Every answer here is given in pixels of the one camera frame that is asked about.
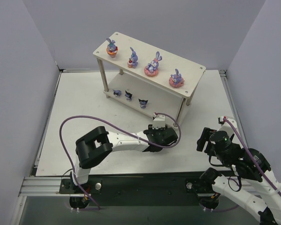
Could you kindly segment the black imp figure front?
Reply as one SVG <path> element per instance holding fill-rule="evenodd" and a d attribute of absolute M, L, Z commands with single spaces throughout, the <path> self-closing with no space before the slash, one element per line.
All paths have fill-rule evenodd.
<path fill-rule="evenodd" d="M 125 91 L 125 97 L 126 97 L 126 100 L 127 101 L 131 101 L 132 100 L 132 93 L 128 92 L 128 91 Z"/>

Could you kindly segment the black-headed figure purple bow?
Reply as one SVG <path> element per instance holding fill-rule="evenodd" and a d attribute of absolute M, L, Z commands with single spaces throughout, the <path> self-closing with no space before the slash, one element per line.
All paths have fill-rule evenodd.
<path fill-rule="evenodd" d="M 138 99 L 138 100 L 139 100 L 140 108 L 145 109 L 147 107 L 148 100 L 144 100 L 144 99 Z"/>

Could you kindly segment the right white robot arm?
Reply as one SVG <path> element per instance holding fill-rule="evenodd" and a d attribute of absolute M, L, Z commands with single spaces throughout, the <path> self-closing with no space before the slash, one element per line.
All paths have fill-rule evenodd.
<path fill-rule="evenodd" d="M 265 159 L 256 149 L 248 148 L 235 127 L 218 130 L 204 128 L 197 141 L 197 151 L 209 158 L 215 157 L 218 165 L 211 165 L 200 176 L 200 191 L 212 192 L 200 204 L 210 211 L 224 196 L 250 213 L 261 225 L 281 225 L 281 183 Z"/>

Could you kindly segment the purple imp figure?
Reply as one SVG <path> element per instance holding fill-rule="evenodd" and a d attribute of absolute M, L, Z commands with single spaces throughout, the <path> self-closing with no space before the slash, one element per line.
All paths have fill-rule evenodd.
<path fill-rule="evenodd" d="M 120 97 L 122 94 L 121 90 L 113 90 L 113 95 L 116 97 Z"/>

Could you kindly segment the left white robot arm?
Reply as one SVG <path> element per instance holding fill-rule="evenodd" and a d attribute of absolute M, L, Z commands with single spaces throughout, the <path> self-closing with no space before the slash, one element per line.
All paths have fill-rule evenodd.
<path fill-rule="evenodd" d="M 159 152 L 177 141 L 178 135 L 171 127 L 153 129 L 149 125 L 148 129 L 132 136 L 109 132 L 104 126 L 96 127 L 75 142 L 77 158 L 72 173 L 73 183 L 76 186 L 87 183 L 91 168 L 98 166 L 112 152 Z"/>

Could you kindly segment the large bunny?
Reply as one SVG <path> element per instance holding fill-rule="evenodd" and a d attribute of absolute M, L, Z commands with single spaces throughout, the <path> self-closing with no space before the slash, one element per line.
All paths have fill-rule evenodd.
<path fill-rule="evenodd" d="M 158 70 L 159 61 L 161 61 L 161 60 L 162 60 L 162 56 L 160 55 L 160 52 L 157 51 L 155 58 L 144 67 L 145 75 L 147 75 L 149 77 L 157 76 L 159 73 L 159 70 Z"/>

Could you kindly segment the purple bunny with red cake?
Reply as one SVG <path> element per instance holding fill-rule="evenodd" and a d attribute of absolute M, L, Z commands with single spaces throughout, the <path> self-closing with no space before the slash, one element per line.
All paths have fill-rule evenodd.
<path fill-rule="evenodd" d="M 136 68 L 138 65 L 138 56 L 132 47 L 130 47 L 130 49 L 132 51 L 132 54 L 131 54 L 130 58 L 128 59 L 127 66 L 129 68 Z"/>

